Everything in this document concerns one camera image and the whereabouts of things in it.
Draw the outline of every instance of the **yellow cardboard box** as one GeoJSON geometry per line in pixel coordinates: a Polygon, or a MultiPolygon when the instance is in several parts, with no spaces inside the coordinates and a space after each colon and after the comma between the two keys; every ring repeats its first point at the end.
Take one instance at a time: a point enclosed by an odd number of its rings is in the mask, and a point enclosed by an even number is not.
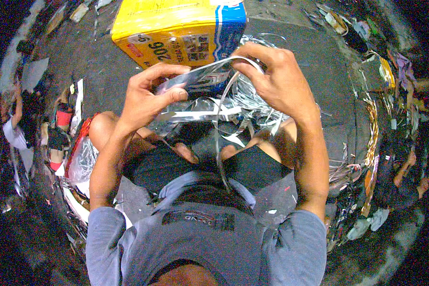
{"type": "Polygon", "coordinates": [[[245,26],[242,0],[124,0],[112,39],[143,68],[204,66],[228,57],[245,26]]]}

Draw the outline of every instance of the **shirt sleeve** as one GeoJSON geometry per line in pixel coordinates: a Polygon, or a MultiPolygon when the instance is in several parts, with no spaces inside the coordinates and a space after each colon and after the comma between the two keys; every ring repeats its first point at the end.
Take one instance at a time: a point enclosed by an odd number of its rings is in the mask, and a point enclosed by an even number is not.
{"type": "Polygon", "coordinates": [[[15,137],[15,131],[13,129],[12,123],[10,118],[5,124],[3,124],[3,133],[5,134],[5,138],[8,141],[12,141],[15,137]]]}
{"type": "Polygon", "coordinates": [[[86,240],[86,265],[91,284],[121,285],[119,240],[126,230],[124,215],[111,207],[100,207],[89,214],[86,240]]]}
{"type": "Polygon", "coordinates": [[[326,227],[313,213],[290,214],[263,242],[269,285],[319,285],[326,267],[326,227]]]}

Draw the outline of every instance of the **man's right hand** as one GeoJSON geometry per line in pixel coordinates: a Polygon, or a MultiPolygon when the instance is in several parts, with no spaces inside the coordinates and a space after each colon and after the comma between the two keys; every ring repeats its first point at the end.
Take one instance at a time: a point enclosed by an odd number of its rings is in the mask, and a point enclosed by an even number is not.
{"type": "Polygon", "coordinates": [[[297,123],[319,121],[319,108],[291,51],[247,43],[233,55],[257,58],[267,65],[264,75],[246,62],[235,62],[233,67],[251,80],[257,94],[271,107],[297,123]]]}

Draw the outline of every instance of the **person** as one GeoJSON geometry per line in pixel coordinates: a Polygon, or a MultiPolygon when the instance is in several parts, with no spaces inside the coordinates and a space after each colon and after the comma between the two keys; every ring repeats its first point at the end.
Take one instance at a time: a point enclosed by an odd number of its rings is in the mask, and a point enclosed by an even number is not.
{"type": "Polygon", "coordinates": [[[413,150],[409,152],[408,158],[402,165],[392,161],[391,156],[387,155],[379,168],[375,197],[384,207],[396,210],[405,209],[423,197],[429,188],[429,177],[423,177],[417,184],[412,176],[408,175],[416,163],[416,155],[413,150]]]}
{"type": "Polygon", "coordinates": [[[278,141],[261,133],[245,149],[223,149],[229,187],[213,170],[202,170],[188,148],[174,152],[143,129],[167,105],[188,97],[182,88],[155,96],[153,81],[189,67],[150,67],[129,80],[120,117],[94,117],[89,137],[99,156],[86,241],[92,285],[321,283],[329,164],[319,108],[291,51],[248,43],[234,54],[267,66],[263,75],[246,62],[233,64],[270,106],[292,119],[280,127],[278,141]],[[252,192],[290,174],[290,167],[296,171],[296,209],[276,229],[264,228],[252,213],[252,192]],[[151,216],[127,230],[113,208],[123,174],[163,198],[151,216]]]}
{"type": "Polygon", "coordinates": [[[0,94],[0,115],[3,123],[3,133],[11,146],[17,149],[26,149],[27,140],[24,132],[18,125],[22,119],[22,96],[19,81],[13,85],[10,92],[0,94]],[[15,110],[10,112],[11,102],[16,102],[15,110]]]}

